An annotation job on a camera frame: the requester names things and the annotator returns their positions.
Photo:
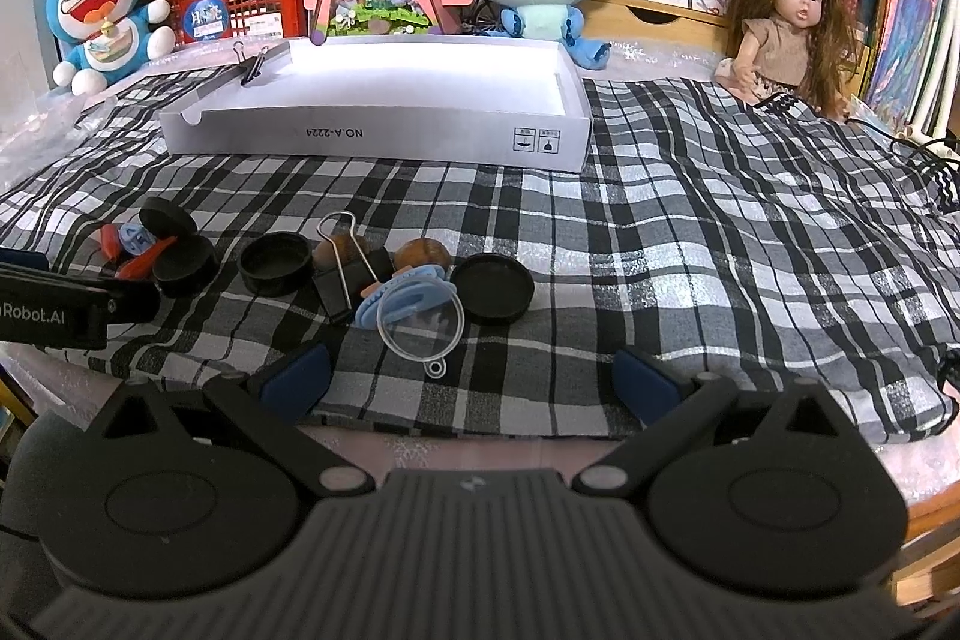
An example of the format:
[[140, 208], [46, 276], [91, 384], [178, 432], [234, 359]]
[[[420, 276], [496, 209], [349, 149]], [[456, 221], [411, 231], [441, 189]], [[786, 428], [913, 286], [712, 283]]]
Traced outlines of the red plastic clip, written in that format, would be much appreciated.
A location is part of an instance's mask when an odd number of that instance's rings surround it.
[[174, 242], [176, 242], [174, 237], [166, 237], [166, 239], [156, 241], [151, 247], [147, 248], [145, 252], [140, 253], [137, 257], [133, 257], [132, 260], [128, 260], [128, 262], [119, 266], [114, 278], [121, 281], [149, 280], [151, 275], [153, 275], [153, 266], [155, 266], [156, 260], [158, 260], [161, 253], [163, 253], [167, 247], [171, 247]]
[[116, 224], [103, 224], [99, 227], [99, 250], [109, 263], [117, 262], [121, 258], [124, 247]]

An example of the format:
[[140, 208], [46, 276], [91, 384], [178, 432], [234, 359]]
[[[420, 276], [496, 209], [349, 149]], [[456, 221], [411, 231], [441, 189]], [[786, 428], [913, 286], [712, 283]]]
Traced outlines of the small blue hair clip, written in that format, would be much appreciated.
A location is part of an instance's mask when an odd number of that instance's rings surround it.
[[124, 223], [117, 229], [119, 242], [132, 257], [140, 257], [156, 244], [156, 237], [139, 223]]

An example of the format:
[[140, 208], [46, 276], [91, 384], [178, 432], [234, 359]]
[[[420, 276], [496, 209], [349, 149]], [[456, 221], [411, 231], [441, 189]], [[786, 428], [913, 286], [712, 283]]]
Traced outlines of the large black binder clip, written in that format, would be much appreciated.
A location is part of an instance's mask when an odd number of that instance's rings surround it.
[[352, 239], [364, 237], [370, 250], [358, 262], [342, 265], [331, 271], [319, 271], [314, 266], [314, 281], [320, 297], [320, 307], [329, 321], [350, 320], [370, 292], [371, 287], [385, 283], [394, 274], [391, 253], [381, 242], [363, 236], [352, 211], [339, 209], [322, 216], [316, 224], [317, 241], [332, 239], [335, 234], [348, 234]]

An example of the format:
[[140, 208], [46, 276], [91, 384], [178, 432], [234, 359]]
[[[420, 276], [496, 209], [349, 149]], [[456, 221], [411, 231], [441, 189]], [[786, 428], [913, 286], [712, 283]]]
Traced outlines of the brown walnut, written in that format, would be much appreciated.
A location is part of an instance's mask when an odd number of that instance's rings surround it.
[[363, 253], [368, 252], [370, 246], [364, 237], [352, 237], [348, 234], [335, 234], [332, 239], [320, 239], [314, 247], [314, 266], [319, 271], [331, 271], [337, 268], [337, 263], [348, 265], [358, 262]]
[[395, 269], [428, 265], [441, 266], [444, 271], [451, 268], [451, 253], [443, 242], [431, 237], [418, 237], [400, 245], [394, 252]]

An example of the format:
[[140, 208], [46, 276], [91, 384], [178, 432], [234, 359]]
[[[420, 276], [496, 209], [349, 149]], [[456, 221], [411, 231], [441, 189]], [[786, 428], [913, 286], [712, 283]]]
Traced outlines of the clear round plastic lid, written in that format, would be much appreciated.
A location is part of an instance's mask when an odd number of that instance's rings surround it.
[[431, 380], [439, 380], [448, 372], [446, 359], [459, 346], [464, 330], [466, 314], [454, 294], [451, 302], [425, 314], [379, 326], [377, 333], [389, 351], [400, 359], [420, 365]]

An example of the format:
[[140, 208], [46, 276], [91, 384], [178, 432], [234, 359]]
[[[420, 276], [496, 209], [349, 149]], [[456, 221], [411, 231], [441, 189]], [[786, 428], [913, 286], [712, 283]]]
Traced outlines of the light blue hair clip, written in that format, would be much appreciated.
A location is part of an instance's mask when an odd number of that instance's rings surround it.
[[452, 301], [455, 286], [438, 265], [415, 266], [376, 287], [356, 310], [355, 325], [377, 330]]

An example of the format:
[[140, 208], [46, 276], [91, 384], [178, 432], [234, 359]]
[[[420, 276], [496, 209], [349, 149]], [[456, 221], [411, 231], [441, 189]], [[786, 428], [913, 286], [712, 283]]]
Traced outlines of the black round lid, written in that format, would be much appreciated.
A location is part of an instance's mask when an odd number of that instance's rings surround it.
[[452, 270], [451, 283], [475, 325], [511, 325], [527, 312], [535, 292], [530, 271], [501, 253], [470, 255]]

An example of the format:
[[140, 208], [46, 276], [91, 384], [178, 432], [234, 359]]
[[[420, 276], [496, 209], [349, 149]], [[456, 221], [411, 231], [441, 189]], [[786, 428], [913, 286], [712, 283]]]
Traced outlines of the black round jar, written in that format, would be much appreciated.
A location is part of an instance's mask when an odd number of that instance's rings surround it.
[[244, 286], [254, 296], [290, 296], [313, 279], [313, 250], [301, 234], [268, 232], [241, 250], [238, 268]]

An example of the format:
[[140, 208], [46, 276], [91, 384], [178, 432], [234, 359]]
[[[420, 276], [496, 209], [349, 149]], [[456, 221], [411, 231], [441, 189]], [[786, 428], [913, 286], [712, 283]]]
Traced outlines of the black white plaid cloth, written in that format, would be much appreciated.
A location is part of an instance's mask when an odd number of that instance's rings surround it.
[[146, 78], [59, 164], [2, 200], [2, 241], [75, 275], [103, 269], [96, 234], [148, 197], [178, 203], [220, 269], [190, 301], [119, 325], [71, 364], [197, 385], [252, 372], [322, 323], [313, 292], [252, 296], [236, 260], [252, 239], [347, 209], [371, 241], [418, 236], [456, 259], [519, 260], [535, 281], [505, 328], [469, 328], [430, 380], [355, 331], [320, 409], [432, 434], [620, 437], [625, 346], [682, 375], [778, 390], [827, 386], [867, 440], [940, 434], [957, 401], [939, 377], [958, 344], [957, 193], [947, 170], [793, 99], [743, 107], [690, 80], [592, 81], [578, 174], [402, 161], [172, 156], [158, 113], [203, 74]]

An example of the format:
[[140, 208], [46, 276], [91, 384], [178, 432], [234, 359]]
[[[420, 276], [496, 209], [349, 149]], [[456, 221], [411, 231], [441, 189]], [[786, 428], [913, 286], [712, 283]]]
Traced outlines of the Doraemon plush toy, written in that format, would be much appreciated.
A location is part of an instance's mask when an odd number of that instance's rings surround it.
[[68, 47], [52, 80], [73, 96], [94, 96], [171, 55], [176, 33], [166, 24], [171, 5], [153, 0], [46, 0], [46, 19]]

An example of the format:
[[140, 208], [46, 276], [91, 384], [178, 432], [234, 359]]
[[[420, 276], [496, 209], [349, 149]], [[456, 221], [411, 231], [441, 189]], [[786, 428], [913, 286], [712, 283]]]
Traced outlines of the black binder clip on box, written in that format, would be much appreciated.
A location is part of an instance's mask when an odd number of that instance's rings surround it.
[[236, 41], [233, 44], [233, 53], [236, 57], [236, 64], [238, 64], [241, 85], [249, 86], [252, 81], [259, 78], [270, 50], [272, 50], [272, 47], [262, 46], [249, 53], [245, 50], [244, 42]]

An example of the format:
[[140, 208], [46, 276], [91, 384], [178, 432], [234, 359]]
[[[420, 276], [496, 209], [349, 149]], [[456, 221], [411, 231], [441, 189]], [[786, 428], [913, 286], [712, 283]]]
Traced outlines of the white cardboard box tray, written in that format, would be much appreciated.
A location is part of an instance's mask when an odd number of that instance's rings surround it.
[[466, 35], [275, 44], [160, 110], [174, 154], [327, 156], [583, 169], [592, 112], [556, 42]]

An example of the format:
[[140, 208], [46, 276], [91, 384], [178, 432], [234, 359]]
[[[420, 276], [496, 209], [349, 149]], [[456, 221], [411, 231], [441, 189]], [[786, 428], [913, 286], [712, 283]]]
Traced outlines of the red plastic crate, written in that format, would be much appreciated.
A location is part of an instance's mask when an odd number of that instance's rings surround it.
[[167, 24], [179, 44], [228, 37], [301, 37], [308, 32], [302, 0], [166, 0]]

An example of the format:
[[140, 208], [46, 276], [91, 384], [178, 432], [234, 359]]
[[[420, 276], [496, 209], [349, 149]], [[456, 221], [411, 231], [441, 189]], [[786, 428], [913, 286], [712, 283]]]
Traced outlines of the brown haired baby doll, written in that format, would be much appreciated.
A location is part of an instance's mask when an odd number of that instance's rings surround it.
[[799, 97], [832, 120], [850, 113], [856, 38], [848, 0], [727, 0], [727, 46], [713, 80], [749, 106]]

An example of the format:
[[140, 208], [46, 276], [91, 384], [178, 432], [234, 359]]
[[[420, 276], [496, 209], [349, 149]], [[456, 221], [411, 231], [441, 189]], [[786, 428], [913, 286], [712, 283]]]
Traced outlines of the wooden drawer box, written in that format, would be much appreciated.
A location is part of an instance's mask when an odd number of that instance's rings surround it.
[[604, 41], [651, 39], [711, 52], [726, 50], [726, 19], [647, 0], [583, 0], [584, 34]]

